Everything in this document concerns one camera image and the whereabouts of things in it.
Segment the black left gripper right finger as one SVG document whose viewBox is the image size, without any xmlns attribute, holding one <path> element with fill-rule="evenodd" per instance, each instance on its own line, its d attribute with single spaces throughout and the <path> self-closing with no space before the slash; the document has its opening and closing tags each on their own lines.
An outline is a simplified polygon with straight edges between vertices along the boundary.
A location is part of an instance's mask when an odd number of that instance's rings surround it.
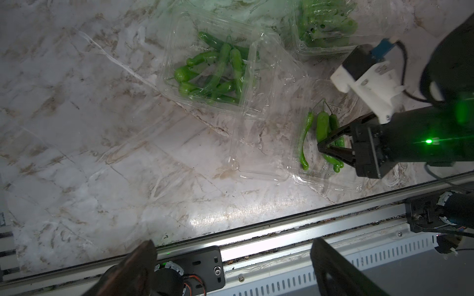
<svg viewBox="0 0 474 296">
<path fill-rule="evenodd" d="M 310 258 L 322 296 L 386 296 L 388 294 L 322 238 L 313 240 Z"/>
</svg>

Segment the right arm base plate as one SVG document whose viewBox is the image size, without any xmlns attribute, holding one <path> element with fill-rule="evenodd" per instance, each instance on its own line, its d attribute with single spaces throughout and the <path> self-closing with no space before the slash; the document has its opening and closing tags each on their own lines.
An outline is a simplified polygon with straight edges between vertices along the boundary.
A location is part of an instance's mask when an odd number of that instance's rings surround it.
<svg viewBox="0 0 474 296">
<path fill-rule="evenodd" d="M 460 234 L 474 228 L 474 194 L 458 189 L 435 191 L 405 200 L 413 233 Z"/>
</svg>

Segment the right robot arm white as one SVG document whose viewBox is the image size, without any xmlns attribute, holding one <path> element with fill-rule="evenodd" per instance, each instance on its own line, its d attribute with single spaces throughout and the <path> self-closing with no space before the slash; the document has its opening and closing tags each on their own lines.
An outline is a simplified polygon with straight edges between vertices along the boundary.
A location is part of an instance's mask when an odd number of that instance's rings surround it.
<svg viewBox="0 0 474 296">
<path fill-rule="evenodd" d="M 430 56 L 419 81 L 425 107 L 399 110 L 406 94 L 404 75 L 385 55 L 405 45 L 384 39 L 356 47 L 331 80 L 341 92 L 354 91 L 370 113 L 332 131 L 318 151 L 353 167 L 360 177 L 380 179 L 396 164 L 422 162 L 448 167 L 474 159 L 474 20 L 448 34 Z"/>
</svg>

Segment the green peppers bunch front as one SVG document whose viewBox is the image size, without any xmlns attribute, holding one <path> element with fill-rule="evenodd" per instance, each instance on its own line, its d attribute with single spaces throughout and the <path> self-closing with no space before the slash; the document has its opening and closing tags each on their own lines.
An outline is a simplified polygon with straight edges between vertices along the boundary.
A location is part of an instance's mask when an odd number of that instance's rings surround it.
<svg viewBox="0 0 474 296">
<path fill-rule="evenodd" d="M 314 109 L 320 104 L 323 103 L 322 111 L 316 114 Z M 306 140 L 307 133 L 312 128 L 313 125 L 316 125 L 316 140 L 318 143 L 321 143 L 323 140 L 326 140 L 332 131 L 335 131 L 339 128 L 338 117 L 331 111 L 329 105 L 325 102 L 325 99 L 322 99 L 316 106 L 311 109 L 304 121 L 302 131 L 300 132 L 297 150 L 299 153 L 299 162 L 302 166 L 302 169 L 307 171 L 309 169 L 309 163 L 306 160 L 304 155 L 304 142 Z"/>
</svg>

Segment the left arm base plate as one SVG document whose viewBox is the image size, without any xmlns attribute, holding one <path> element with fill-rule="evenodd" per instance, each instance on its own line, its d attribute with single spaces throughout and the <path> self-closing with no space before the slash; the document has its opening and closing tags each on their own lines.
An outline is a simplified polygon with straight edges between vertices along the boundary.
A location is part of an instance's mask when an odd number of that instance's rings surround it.
<svg viewBox="0 0 474 296">
<path fill-rule="evenodd" d="M 226 280 L 217 246 L 157 261 L 151 282 L 153 296 L 206 296 L 224 288 Z"/>
</svg>

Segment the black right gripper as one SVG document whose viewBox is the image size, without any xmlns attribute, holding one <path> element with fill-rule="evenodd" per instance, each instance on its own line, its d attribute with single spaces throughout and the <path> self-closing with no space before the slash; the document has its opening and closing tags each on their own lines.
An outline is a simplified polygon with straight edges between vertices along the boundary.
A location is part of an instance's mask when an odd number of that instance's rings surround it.
<svg viewBox="0 0 474 296">
<path fill-rule="evenodd" d="M 342 136 L 353 149 L 330 146 Z M 331 131 L 319 152 L 355 168 L 359 177 L 380 179 L 398 163 L 424 162 L 442 167 L 474 159 L 474 114 L 455 108 L 425 107 L 395 113 L 381 124 L 374 113 Z"/>
</svg>

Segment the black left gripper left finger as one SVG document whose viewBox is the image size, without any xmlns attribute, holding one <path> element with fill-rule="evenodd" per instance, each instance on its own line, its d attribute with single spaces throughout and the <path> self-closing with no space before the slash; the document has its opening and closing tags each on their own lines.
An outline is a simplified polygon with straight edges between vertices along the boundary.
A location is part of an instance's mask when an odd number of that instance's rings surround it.
<svg viewBox="0 0 474 296">
<path fill-rule="evenodd" d="M 108 269 L 85 296 L 148 296 L 156 262 L 153 241 L 142 242 L 119 264 Z"/>
</svg>

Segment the clear clamshell container front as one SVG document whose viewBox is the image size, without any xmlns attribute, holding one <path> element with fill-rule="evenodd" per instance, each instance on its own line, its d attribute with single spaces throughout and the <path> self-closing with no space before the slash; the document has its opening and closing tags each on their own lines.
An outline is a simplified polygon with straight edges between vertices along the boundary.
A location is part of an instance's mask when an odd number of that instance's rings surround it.
<svg viewBox="0 0 474 296">
<path fill-rule="evenodd" d="M 304 78 L 277 88 L 264 117 L 252 118 L 250 111 L 245 104 L 230 146 L 228 163 L 240 177 L 275 182 L 292 178 L 324 191 L 362 191 L 365 180 L 354 168 L 345 165 L 336 173 L 318 152 L 317 121 L 307 126 L 310 113 L 334 114 L 341 125 L 367 113 L 355 93 L 339 92 L 328 80 Z"/>
</svg>

